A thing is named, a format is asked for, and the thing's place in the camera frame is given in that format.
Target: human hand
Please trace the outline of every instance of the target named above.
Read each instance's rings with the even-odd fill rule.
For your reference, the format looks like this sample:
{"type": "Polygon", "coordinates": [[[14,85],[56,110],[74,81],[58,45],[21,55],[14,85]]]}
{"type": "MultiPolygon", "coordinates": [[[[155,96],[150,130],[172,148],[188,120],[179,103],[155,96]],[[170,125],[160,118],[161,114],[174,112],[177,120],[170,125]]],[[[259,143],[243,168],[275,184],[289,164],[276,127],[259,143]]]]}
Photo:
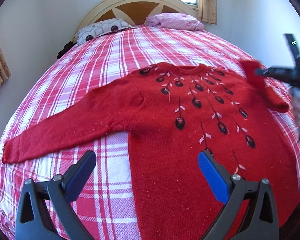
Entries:
{"type": "Polygon", "coordinates": [[[290,90],[292,98],[292,107],[294,121],[298,127],[300,127],[300,90],[290,90]]]}

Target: sweater sleeve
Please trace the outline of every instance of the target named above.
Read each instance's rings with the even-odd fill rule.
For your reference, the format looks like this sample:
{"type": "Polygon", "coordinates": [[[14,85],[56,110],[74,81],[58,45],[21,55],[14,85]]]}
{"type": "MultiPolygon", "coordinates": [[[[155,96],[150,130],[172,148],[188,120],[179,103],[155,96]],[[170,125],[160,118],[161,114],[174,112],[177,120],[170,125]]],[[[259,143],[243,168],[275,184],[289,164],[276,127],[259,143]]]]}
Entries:
{"type": "Polygon", "coordinates": [[[143,101],[130,75],[114,80],[6,141],[2,162],[20,163],[126,130],[143,101]]]}
{"type": "Polygon", "coordinates": [[[272,87],[265,85],[263,77],[257,76],[254,73],[255,69],[260,67],[260,63],[257,61],[241,60],[240,64],[245,72],[246,79],[257,89],[266,107],[279,113],[286,113],[289,108],[288,103],[280,98],[272,87]]]}

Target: red and white plaid fabric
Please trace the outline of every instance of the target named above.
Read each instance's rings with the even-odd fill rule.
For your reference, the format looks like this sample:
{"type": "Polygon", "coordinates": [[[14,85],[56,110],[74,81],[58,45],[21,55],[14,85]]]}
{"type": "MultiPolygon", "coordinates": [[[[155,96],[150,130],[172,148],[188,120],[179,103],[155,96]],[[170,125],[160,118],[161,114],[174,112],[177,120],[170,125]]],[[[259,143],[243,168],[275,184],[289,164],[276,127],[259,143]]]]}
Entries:
{"type": "MultiPolygon", "coordinates": [[[[72,205],[75,213],[95,239],[140,240],[125,132],[14,165],[1,162],[4,142],[78,102],[89,90],[138,68],[158,62],[175,65],[203,63],[233,69],[244,75],[237,65],[238,59],[252,57],[211,33],[146,26],[73,47],[30,90],[0,139],[0,227],[3,232],[9,239],[14,239],[18,200],[27,178],[49,180],[55,174],[63,174],[86,150],[93,150],[97,155],[97,165],[72,205]]],[[[269,81],[269,85],[290,101],[285,85],[277,81],[269,81]]],[[[300,144],[296,140],[297,128],[292,114],[273,112],[273,116],[295,152],[300,189],[300,144]]],[[[58,233],[67,238],[50,202],[48,210],[58,233]]]]}

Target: curved headboard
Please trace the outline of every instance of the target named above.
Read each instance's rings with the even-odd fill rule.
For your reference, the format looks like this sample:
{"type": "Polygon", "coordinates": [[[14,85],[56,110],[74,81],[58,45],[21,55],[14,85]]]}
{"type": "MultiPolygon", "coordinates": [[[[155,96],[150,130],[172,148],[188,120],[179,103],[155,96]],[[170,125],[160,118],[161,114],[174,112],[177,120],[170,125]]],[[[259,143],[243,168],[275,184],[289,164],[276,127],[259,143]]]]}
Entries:
{"type": "Polygon", "coordinates": [[[163,12],[197,17],[197,13],[181,0],[104,0],[86,15],[75,33],[85,26],[115,17],[132,26],[144,24],[148,16],[163,12]]]}

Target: silver bolt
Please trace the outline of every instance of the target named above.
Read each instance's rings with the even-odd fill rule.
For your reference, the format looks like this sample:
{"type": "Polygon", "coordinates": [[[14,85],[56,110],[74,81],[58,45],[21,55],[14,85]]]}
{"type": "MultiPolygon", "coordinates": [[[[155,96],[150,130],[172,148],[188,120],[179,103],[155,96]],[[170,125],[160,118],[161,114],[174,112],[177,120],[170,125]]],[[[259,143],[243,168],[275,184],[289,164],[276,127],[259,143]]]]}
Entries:
{"type": "Polygon", "coordinates": [[[239,181],[241,179],[241,176],[239,174],[233,174],[232,179],[235,181],[239,181]]]}
{"type": "Polygon", "coordinates": [[[269,184],[269,180],[266,178],[262,179],[262,182],[263,182],[263,184],[266,184],[266,185],[269,184]]]}
{"type": "Polygon", "coordinates": [[[57,174],[57,175],[54,175],[54,177],[52,178],[54,181],[59,181],[62,179],[62,175],[61,174],[57,174]]]}
{"type": "Polygon", "coordinates": [[[31,182],[32,182],[32,179],[27,179],[27,180],[25,181],[25,184],[26,184],[26,185],[29,185],[29,184],[31,184],[31,182]]]}

